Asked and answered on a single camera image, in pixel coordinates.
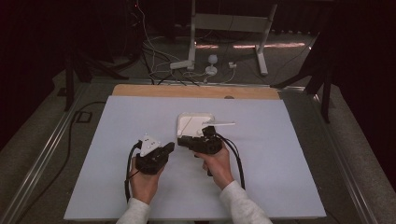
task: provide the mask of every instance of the power plug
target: power plug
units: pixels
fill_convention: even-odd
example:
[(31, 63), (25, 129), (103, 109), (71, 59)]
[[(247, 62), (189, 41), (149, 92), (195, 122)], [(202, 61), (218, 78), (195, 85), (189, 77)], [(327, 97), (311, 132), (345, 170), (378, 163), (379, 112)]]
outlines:
[(229, 65), (230, 68), (235, 68), (236, 67), (236, 63), (233, 63), (233, 62), (229, 62), (228, 65)]

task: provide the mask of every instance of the long sleeve shirt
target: long sleeve shirt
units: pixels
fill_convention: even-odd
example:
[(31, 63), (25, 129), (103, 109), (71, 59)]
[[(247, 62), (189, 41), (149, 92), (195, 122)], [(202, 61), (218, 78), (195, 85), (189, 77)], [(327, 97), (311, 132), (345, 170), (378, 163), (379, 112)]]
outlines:
[[(251, 201), (238, 182), (233, 181), (220, 194), (220, 200), (231, 214), (234, 224), (271, 224), (262, 209)], [(117, 224), (146, 224), (149, 219), (149, 205), (132, 198), (128, 209)]]

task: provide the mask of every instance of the person's hand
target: person's hand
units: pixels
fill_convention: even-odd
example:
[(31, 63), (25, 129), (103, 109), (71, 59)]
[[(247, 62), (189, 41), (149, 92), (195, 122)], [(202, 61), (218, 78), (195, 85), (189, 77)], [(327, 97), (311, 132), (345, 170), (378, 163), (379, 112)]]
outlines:
[(230, 152), (224, 143), (222, 143), (222, 149), (214, 155), (207, 155), (199, 152), (194, 152), (194, 155), (204, 159), (204, 170), (210, 170), (216, 185), (218, 185), (221, 190), (233, 182), (230, 166)]
[(135, 160), (136, 157), (133, 157), (130, 172), (130, 175), (134, 175), (130, 180), (132, 194), (137, 200), (149, 204), (157, 192), (158, 181), (165, 166), (156, 175), (144, 175), (140, 172), (137, 173), (137, 169), (134, 167)]

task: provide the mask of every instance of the white tabletop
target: white tabletop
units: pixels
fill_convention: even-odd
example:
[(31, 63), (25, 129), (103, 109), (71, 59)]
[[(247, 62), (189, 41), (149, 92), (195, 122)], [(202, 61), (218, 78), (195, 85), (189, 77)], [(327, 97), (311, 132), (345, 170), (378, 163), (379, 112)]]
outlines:
[[(119, 218), (127, 205), (123, 181), (131, 147), (145, 133), (164, 145), (176, 143), (177, 116), (183, 112), (235, 121), (217, 131), (238, 147), (247, 195), (270, 218), (326, 216), (282, 100), (110, 96), (64, 218)], [(233, 154), (231, 162), (239, 181)], [(201, 159), (176, 145), (151, 202), (150, 219), (230, 217), (219, 188), (201, 166)]]

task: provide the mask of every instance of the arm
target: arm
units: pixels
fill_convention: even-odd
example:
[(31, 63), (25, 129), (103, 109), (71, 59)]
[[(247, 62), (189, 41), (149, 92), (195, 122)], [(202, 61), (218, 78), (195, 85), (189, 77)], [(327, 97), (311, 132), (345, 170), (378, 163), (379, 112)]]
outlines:
[(163, 168), (156, 175), (144, 175), (135, 168), (135, 157), (132, 158), (130, 180), (133, 198), (128, 202), (128, 209), (117, 221), (117, 224), (146, 224), (149, 219), (149, 203), (157, 192), (158, 181)]
[(230, 212), (234, 223), (272, 223), (262, 209), (251, 201), (247, 193), (233, 180), (230, 153), (224, 144), (223, 148), (215, 155), (206, 155), (197, 152), (194, 154), (204, 159), (203, 168), (210, 170), (216, 185), (222, 190), (220, 199)]

